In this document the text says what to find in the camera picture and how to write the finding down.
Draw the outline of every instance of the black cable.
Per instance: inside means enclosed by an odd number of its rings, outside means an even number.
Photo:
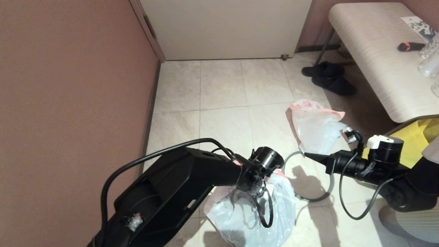
[[[147,160],[150,160],[152,158],[155,158],[159,155],[165,154],[165,153],[169,153],[173,150],[179,149],[179,148],[183,148],[183,147],[187,147],[193,144],[197,144],[197,143],[202,143],[202,142],[211,142],[215,145],[217,145],[231,160],[233,160],[233,156],[229,153],[229,151],[223,146],[221,145],[217,140],[212,139],[212,138],[201,138],[201,139],[196,139],[196,140],[192,140],[192,141],[188,141],[188,142],[184,142],[184,143],[180,143],[178,145],[157,151],[155,153],[146,155],[142,158],[139,158],[135,161],[132,161],[124,166],[122,166],[121,168],[117,169],[115,172],[113,172],[113,174],[111,174],[111,176],[107,179],[107,181],[104,184],[104,187],[102,188],[102,193],[101,193],[101,216],[102,216],[102,226],[101,226],[101,243],[100,246],[103,247],[105,244],[105,238],[107,235],[107,223],[108,223],[108,210],[107,210],[107,197],[108,197],[108,190],[110,189],[110,185],[111,183],[114,181],[114,179],[116,179],[116,177],[118,177],[121,173],[125,172],[126,170],[141,164]]]
[[[282,166],[282,168],[281,168],[283,174],[285,174],[285,166],[287,166],[287,161],[291,157],[293,157],[294,155],[298,155],[298,154],[302,154],[302,151],[300,151],[300,150],[294,151],[290,155],[288,155],[287,158],[285,158],[284,166]],[[294,191],[294,196],[297,197],[299,200],[306,201],[309,203],[320,202],[320,201],[326,199],[332,193],[332,190],[334,189],[334,185],[335,185],[334,174],[331,174],[331,175],[329,175],[329,188],[326,190],[326,192],[322,196],[320,196],[318,198],[306,198],[306,197],[303,197],[303,196],[297,194],[296,191]]]
[[[363,155],[363,149],[364,149],[363,135],[359,131],[353,131],[353,132],[358,141],[357,144],[358,156],[361,157]]]
[[[214,150],[212,150],[212,151],[210,151],[210,152],[211,152],[211,153],[214,153],[214,152],[216,152],[216,151],[218,151],[218,150],[221,150],[221,148],[216,148],[216,149],[214,149]],[[229,151],[232,155],[235,154],[232,150],[230,150],[230,149],[228,149],[228,148],[226,148],[226,150]]]
[[[364,210],[364,212],[363,212],[360,216],[358,216],[358,217],[353,216],[352,214],[350,214],[350,213],[348,212],[348,210],[346,209],[346,206],[345,206],[345,202],[343,201],[343,195],[342,195],[342,182],[343,182],[343,175],[345,174],[346,168],[348,167],[349,163],[351,163],[352,160],[355,159],[355,157],[356,157],[357,155],[358,155],[358,152],[355,152],[354,155],[348,160],[348,162],[346,162],[345,166],[343,167],[343,170],[342,170],[342,172],[340,173],[340,184],[339,184],[339,188],[338,188],[338,192],[340,193],[340,202],[342,203],[343,210],[345,211],[345,213],[346,213],[350,218],[352,218],[352,219],[354,219],[354,220],[360,220],[360,219],[364,218],[364,217],[369,213],[369,211],[371,210],[373,204],[375,203],[375,200],[377,199],[378,193],[380,192],[381,188],[382,188],[384,185],[386,185],[386,184],[388,184],[388,183],[390,183],[390,182],[392,182],[393,180],[395,180],[395,179],[398,178],[398,177],[396,177],[396,178],[390,178],[390,179],[387,179],[386,181],[382,182],[382,183],[378,186],[377,190],[375,190],[375,193],[374,193],[374,195],[372,196],[372,199],[371,199],[371,201],[369,202],[369,204],[367,205],[367,207],[366,207],[366,209]]]
[[[270,210],[270,219],[269,219],[268,224],[265,221],[264,212],[262,212],[261,205],[259,205],[259,203],[258,203],[258,198],[256,196],[253,196],[253,200],[254,200],[254,202],[256,204],[256,209],[258,210],[259,220],[261,221],[261,224],[265,228],[270,228],[272,226],[272,224],[273,224],[273,218],[274,218],[273,201],[271,199],[270,192],[268,192],[266,187],[264,187],[264,192],[267,192],[267,194],[268,194],[268,207],[269,207],[269,210]]]

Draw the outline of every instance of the orange stripe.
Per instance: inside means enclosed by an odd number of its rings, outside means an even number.
[[[409,51],[409,50],[410,50],[410,43],[405,42],[404,44],[407,45],[407,49],[406,49],[406,51]]]

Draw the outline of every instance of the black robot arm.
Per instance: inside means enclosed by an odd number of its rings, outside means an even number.
[[[116,199],[104,236],[99,231],[87,247],[165,246],[214,186],[262,195],[264,178],[284,165],[267,147],[232,158],[187,147],[163,154]]]
[[[327,174],[343,174],[378,186],[378,194],[396,211],[427,210],[436,205],[438,164],[421,158],[412,169],[401,165],[403,141],[395,137],[375,135],[367,146],[370,147],[368,159],[356,155],[358,150],[341,150],[331,155],[305,153],[305,156],[325,165]]]

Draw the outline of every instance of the plastic bag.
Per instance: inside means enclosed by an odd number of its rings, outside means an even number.
[[[207,201],[204,213],[232,246],[281,247],[291,235],[295,221],[295,197],[290,181],[280,170],[276,170],[266,181],[266,187],[273,200],[273,224],[270,228],[261,224],[252,198],[234,186],[217,187]],[[264,206],[268,222],[268,201]]]
[[[294,128],[301,142],[300,150],[329,155],[331,147],[341,136],[340,130],[346,128],[346,124],[339,122],[345,113],[326,109],[306,99],[292,103],[290,108]]]

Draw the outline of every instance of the paper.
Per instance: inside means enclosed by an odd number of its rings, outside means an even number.
[[[426,43],[436,35],[436,31],[417,16],[401,17],[401,19]]]

